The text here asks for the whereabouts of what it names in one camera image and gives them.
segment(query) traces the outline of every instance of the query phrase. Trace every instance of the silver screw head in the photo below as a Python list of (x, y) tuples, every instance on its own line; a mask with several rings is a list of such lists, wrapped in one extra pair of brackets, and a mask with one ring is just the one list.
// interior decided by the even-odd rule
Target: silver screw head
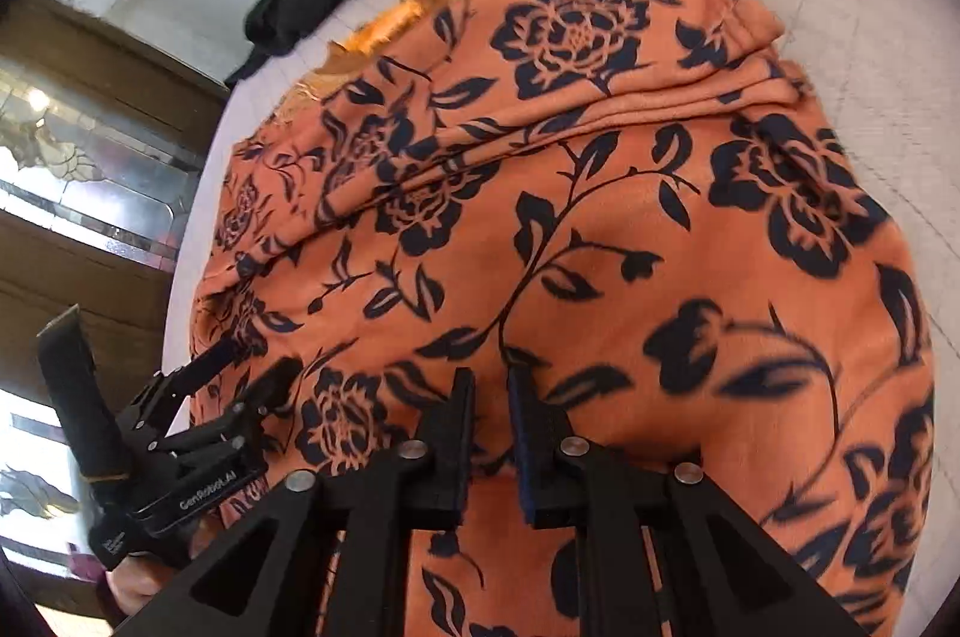
[(704, 470), (696, 464), (684, 461), (674, 468), (673, 476), (685, 485), (696, 485), (704, 479)]
[(582, 436), (568, 436), (560, 442), (560, 453), (569, 455), (570, 458), (579, 458), (581, 455), (587, 455), (590, 449), (590, 443)]
[(408, 439), (406, 442), (400, 443), (400, 448), (397, 449), (397, 455), (399, 455), (400, 458), (406, 458), (411, 461), (423, 458), (426, 452), (426, 442), (421, 439)]
[(283, 484), (287, 486), (288, 491), (301, 493), (309, 491), (315, 482), (317, 482), (317, 476), (309, 469), (297, 469), (296, 472), (287, 474)]

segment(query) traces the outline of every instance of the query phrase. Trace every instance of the human hand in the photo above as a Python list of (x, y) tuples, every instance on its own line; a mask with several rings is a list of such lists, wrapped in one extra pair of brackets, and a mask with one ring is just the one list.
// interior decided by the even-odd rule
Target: human hand
[[(209, 513), (200, 518), (200, 524), (190, 540), (190, 558), (198, 557), (223, 530), (219, 516)], [(133, 615), (150, 602), (175, 574), (176, 570), (152, 555), (129, 555), (115, 570), (107, 572), (107, 586), (117, 606), (127, 615)]]

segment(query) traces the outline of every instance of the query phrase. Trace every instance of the orange floral fabric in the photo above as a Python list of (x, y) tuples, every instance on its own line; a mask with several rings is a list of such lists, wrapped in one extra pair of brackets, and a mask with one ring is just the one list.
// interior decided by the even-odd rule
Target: orange floral fabric
[(235, 147), (193, 344), (277, 359), (270, 471), (341, 474), (478, 381), (456, 532), (414, 541), (408, 634), (577, 632), (568, 531), (520, 518), (507, 365), (638, 465), (702, 462), (868, 632), (928, 501), (932, 365), (904, 237), (759, 0), (462, 0)]

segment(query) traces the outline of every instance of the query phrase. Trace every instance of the black vine pattern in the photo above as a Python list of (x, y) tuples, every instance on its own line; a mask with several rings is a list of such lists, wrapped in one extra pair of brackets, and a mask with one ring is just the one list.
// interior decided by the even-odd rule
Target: black vine pattern
[(535, 1), (511, 6), (491, 39), (504, 60), (517, 64), (521, 100), (580, 80), (609, 94), (613, 76), (640, 66), (646, 1)]
[(771, 247), (806, 273), (832, 279), (886, 212), (856, 185), (834, 133), (812, 139), (786, 115), (735, 116), (732, 142), (710, 156), (715, 207), (766, 212)]
[(333, 282), (323, 283), (323, 293), (310, 302), (306, 308), (307, 314), (316, 314), (321, 311), (323, 302), (331, 293), (343, 292), (358, 280), (371, 275), (371, 272), (362, 274), (352, 274), (350, 272), (349, 263), (352, 250), (352, 241), (350, 241), (349, 236), (344, 236), (340, 242), (340, 249), (337, 250), (336, 256), (330, 262), (330, 274), (333, 276)]
[(515, 211), (520, 228), (514, 234), (514, 247), (517, 257), (524, 266), (524, 273), (512, 292), (511, 298), (507, 300), (493, 321), (483, 329), (472, 325), (453, 327), (434, 340), (416, 348), (416, 354), (426, 359), (459, 362), (479, 350), (496, 330), (501, 359), (505, 364), (515, 362), (517, 355), (505, 340), (504, 327), (517, 300), (534, 280), (539, 280), (546, 292), (563, 302), (583, 303), (603, 295), (602, 289), (597, 289), (589, 279), (563, 263), (564, 258), (577, 251), (594, 250), (616, 256), (620, 261), (621, 277), (626, 283), (652, 276), (656, 264), (663, 260), (661, 256), (645, 250), (630, 250), (611, 244), (600, 244), (600, 242), (586, 239), (575, 228), (570, 230), (565, 246), (556, 248), (552, 254), (547, 254), (550, 244), (560, 231), (560, 225), (578, 205), (603, 188), (634, 178), (640, 180), (654, 177), (661, 180), (662, 184), (672, 186), (671, 193), (674, 193), (675, 200), (671, 199), (670, 206), (664, 207), (664, 213), (671, 220), (678, 220), (678, 217), (681, 220), (688, 220), (688, 213), (677, 191), (683, 187), (693, 193), (700, 193), (696, 186), (677, 174), (692, 152), (693, 142), (688, 130), (683, 127), (683, 124), (669, 123), (656, 132), (651, 157), (655, 163), (661, 163), (661, 166), (642, 171), (632, 166), (616, 177), (589, 186), (589, 180), (606, 167), (611, 155), (616, 151), (619, 135), (619, 131), (600, 134), (589, 140), (580, 153), (575, 152), (568, 142), (563, 140), (559, 142), (570, 160), (570, 169), (566, 172), (558, 172), (570, 183), (568, 197), (558, 211), (553, 202), (535, 196), (529, 191), (522, 191), (518, 196)]
[(810, 342), (781, 323), (773, 305), (768, 321), (728, 320), (710, 299), (691, 299), (680, 305), (677, 316), (666, 321), (643, 343), (643, 354), (661, 364), (661, 388), (682, 396), (704, 386), (724, 339), (749, 332), (784, 343), (785, 354), (757, 359), (733, 375), (725, 375), (712, 391), (739, 400), (776, 401), (807, 387), (821, 376), (832, 396), (833, 424), (838, 422), (835, 378), (823, 354)]
[[(661, 388), (672, 395), (685, 395), (707, 386), (714, 377), (717, 354), (725, 346), (726, 337), (750, 332), (786, 344), (786, 354), (759, 359), (733, 375), (723, 375), (712, 388), (714, 394), (730, 399), (779, 401), (807, 388), (815, 378), (822, 378), (829, 387), (832, 445), (813, 474), (800, 485), (791, 485), (784, 501), (762, 519), (761, 525), (803, 521), (834, 503), (836, 495), (821, 492), (818, 486), (827, 465), (840, 456), (850, 474), (854, 498), (858, 503), (869, 500), (864, 517), (856, 524), (844, 519), (823, 528), (795, 549), (793, 557), (815, 578), (822, 576), (837, 558), (853, 569), (857, 581), (864, 583), (896, 571), (894, 583), (902, 593), (929, 499), (933, 392), (923, 404), (907, 407), (899, 417), (890, 453), (875, 442), (842, 445), (851, 418), (864, 402), (890, 378), (923, 362), (929, 335), (909, 275), (893, 266), (877, 265), (877, 293), (896, 328), (899, 357), (889, 371), (878, 375), (846, 407), (840, 407), (837, 399), (836, 374), (840, 368), (831, 367), (813, 344), (791, 333), (773, 305), (769, 308), (769, 322), (741, 321), (727, 319), (722, 308), (710, 299), (691, 299), (651, 333), (644, 342), (643, 353), (659, 362)], [(875, 588), (846, 592), (837, 599), (867, 633), (872, 633), (883, 623), (873, 614), (886, 597), (883, 588)]]

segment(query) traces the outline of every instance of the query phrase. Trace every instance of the black flower pattern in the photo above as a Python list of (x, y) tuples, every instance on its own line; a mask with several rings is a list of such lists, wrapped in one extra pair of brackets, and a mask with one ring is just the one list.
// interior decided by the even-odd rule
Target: black flower pattern
[[(845, 456), (854, 490), (864, 477), (857, 458)], [(899, 568), (894, 576), (906, 589), (913, 549), (920, 536), (930, 493), (933, 463), (933, 391), (922, 405), (909, 407), (896, 422), (894, 449), (887, 461), (887, 484), (876, 493), (860, 524), (853, 530), (843, 564), (858, 579), (876, 578)]]
[(343, 474), (363, 468), (374, 450), (389, 446), (379, 388), (376, 375), (320, 369), (313, 400), (301, 406), (304, 427), (296, 435), (296, 448), (304, 460), (323, 474)]
[(230, 330), (240, 344), (252, 356), (267, 354), (267, 337), (261, 327), (275, 333), (291, 333), (302, 327), (283, 313), (267, 310), (267, 305), (248, 289), (240, 297), (240, 303), (230, 322)]
[(514, 4), (491, 46), (518, 63), (517, 95), (534, 98), (587, 79), (605, 94), (621, 71), (638, 68), (647, 1), (535, 0)]
[(651, 333), (643, 354), (661, 364), (659, 382), (666, 393), (677, 396), (701, 386), (716, 362), (722, 330), (723, 311), (717, 303), (692, 299)]
[(253, 207), (259, 196), (253, 177), (247, 177), (237, 193), (236, 205), (224, 215), (220, 228), (217, 229), (217, 244), (224, 250), (234, 249), (237, 242), (243, 238), (243, 234), (246, 234), (247, 229), (250, 228)]
[(410, 256), (445, 247), (462, 215), (462, 202), (480, 193), (499, 167), (499, 162), (484, 164), (395, 193), (377, 207), (376, 230), (381, 234), (400, 233), (400, 247)]
[(325, 191), (335, 191), (358, 172), (376, 169), (381, 182), (392, 182), (395, 169), (390, 159), (413, 140), (414, 124), (405, 106), (387, 116), (371, 113), (356, 133), (344, 142), (337, 164), (325, 180)]
[(765, 210), (776, 253), (813, 277), (832, 279), (887, 220), (856, 185), (834, 133), (811, 140), (786, 115), (736, 116), (736, 136), (713, 150), (709, 201), (745, 212)]

